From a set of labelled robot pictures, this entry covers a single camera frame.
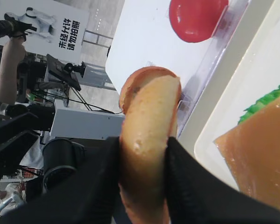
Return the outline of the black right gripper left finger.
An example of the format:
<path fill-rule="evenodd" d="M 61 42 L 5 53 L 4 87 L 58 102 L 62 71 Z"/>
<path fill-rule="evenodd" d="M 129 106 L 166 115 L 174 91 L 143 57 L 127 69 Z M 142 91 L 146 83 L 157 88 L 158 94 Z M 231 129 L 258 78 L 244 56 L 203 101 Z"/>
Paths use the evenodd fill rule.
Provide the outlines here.
<path fill-rule="evenodd" d="M 0 218 L 1 224 L 125 223 L 119 195 L 119 138 L 110 137 L 99 149 L 86 152 L 77 170 L 61 180 L 44 178 L 54 187 Z"/>

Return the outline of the person forearm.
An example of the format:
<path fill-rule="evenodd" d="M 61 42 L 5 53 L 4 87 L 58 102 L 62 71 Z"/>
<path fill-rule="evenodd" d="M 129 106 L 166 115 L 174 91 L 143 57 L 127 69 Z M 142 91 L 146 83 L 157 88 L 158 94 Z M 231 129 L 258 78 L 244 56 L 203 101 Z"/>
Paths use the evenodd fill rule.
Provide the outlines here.
<path fill-rule="evenodd" d="M 23 37 L 12 37 L 4 45 L 0 61 L 0 102 L 13 105 L 17 98 L 17 67 L 26 51 Z"/>

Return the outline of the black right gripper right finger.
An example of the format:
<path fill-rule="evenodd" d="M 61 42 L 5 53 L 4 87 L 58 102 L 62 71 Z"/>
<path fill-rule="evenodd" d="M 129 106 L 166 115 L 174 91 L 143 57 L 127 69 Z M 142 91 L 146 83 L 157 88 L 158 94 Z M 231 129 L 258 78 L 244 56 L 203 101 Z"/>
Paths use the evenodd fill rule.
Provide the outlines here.
<path fill-rule="evenodd" d="M 280 224 L 280 211 L 219 180 L 174 137 L 167 142 L 164 175 L 173 224 Z"/>

